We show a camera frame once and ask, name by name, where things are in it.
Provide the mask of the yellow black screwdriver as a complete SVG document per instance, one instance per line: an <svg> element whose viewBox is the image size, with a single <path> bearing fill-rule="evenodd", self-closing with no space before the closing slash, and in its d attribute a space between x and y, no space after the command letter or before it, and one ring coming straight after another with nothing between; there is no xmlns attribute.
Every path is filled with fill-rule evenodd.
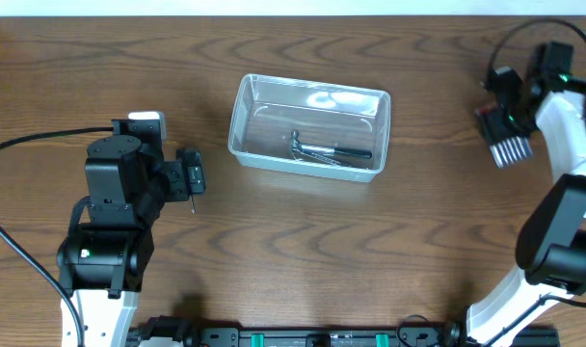
<svg viewBox="0 0 586 347"><path fill-rule="evenodd" d="M196 205L195 205L195 201L194 201L194 195L192 195L192 194L189 195L189 201L191 203L191 211L192 211L192 213L193 214L196 214L197 213L196 212L197 210L196 210Z"/></svg>

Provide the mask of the precision screwdriver set case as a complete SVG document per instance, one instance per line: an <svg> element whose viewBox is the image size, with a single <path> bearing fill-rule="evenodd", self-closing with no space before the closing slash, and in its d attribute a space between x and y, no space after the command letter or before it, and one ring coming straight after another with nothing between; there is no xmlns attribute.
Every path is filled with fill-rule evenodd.
<svg viewBox="0 0 586 347"><path fill-rule="evenodd" d="M482 138L499 169L513 166L532 156L528 134L504 107L482 107L475 111L475 116Z"/></svg>

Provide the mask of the silver combination wrench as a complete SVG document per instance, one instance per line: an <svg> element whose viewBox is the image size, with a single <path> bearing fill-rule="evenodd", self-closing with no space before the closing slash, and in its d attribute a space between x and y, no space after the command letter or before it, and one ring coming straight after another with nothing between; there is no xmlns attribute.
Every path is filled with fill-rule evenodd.
<svg viewBox="0 0 586 347"><path fill-rule="evenodd" d="M304 149L295 149L295 148L293 148L291 150L291 153L292 153L292 155L293 155L293 157L294 157L295 160L298 160L297 154L301 154L301 155L304 155L306 157L309 157L309 158L318 160L318 161L320 161L320 162L322 162L324 164L329 164L329 165L338 166L338 167L351 168L351 165L348 164L348 163L345 163L345 162L342 162L342 161L338 161L338 160L332 159L332 158L330 158L328 156L319 154L319 153L314 152L314 151L308 151L308 150L304 150Z"/></svg>

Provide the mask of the small hammer black handle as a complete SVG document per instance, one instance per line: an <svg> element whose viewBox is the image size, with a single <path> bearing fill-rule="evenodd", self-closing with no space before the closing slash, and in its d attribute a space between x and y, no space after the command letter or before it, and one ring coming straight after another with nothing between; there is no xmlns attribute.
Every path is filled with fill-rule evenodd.
<svg viewBox="0 0 586 347"><path fill-rule="evenodd" d="M328 156L332 159L336 155L340 156L348 156L360 159L371 159L372 152L365 149L354 149L354 148L347 148L347 147L323 147L318 145L310 145L301 143L299 141L299 132L297 130L293 130L291 132L291 141L290 141L290 150L293 148L295 149L304 149L308 151L314 151L319 154Z"/></svg>

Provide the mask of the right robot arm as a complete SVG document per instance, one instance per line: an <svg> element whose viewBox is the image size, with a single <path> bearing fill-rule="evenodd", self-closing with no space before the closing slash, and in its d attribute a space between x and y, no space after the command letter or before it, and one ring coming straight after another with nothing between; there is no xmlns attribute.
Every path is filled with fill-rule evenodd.
<svg viewBox="0 0 586 347"><path fill-rule="evenodd" d="M586 308L586 82L564 67L536 67L526 80L505 67L489 71L486 88L496 104L477 116L496 166L528 157L540 132L553 185L519 232L515 266L446 333L448 346L512 346L553 306Z"/></svg>

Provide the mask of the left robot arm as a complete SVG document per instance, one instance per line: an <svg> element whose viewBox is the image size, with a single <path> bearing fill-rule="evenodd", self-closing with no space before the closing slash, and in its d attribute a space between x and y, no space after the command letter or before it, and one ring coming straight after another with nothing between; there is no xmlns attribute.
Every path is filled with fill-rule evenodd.
<svg viewBox="0 0 586 347"><path fill-rule="evenodd" d="M159 111L113 120L110 136L87 148L87 197L71 212L57 253L65 346L122 346L154 250L151 228L168 202L206 190L200 152L164 157L167 124Z"/></svg>

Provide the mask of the clear plastic container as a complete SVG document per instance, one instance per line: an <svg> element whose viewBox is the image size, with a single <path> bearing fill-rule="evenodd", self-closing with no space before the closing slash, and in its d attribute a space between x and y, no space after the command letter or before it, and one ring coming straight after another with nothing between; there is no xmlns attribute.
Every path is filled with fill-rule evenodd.
<svg viewBox="0 0 586 347"><path fill-rule="evenodd" d="M246 167L368 183L386 165L390 111L385 91L248 74L234 102L228 149ZM351 168L301 154L295 160L293 130L301 143L365 149L372 158L334 157Z"/></svg>

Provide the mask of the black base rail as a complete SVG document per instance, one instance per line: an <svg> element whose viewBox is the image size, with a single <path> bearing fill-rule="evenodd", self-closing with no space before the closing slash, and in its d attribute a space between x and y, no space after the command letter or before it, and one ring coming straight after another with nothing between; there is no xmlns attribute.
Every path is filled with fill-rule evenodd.
<svg viewBox="0 0 586 347"><path fill-rule="evenodd" d="M477 346L455 324L441 328L429 322L401 323L391 329L244 329L201 327L187 320L160 316L128 332L125 346L179 347L435 347Z"/></svg>

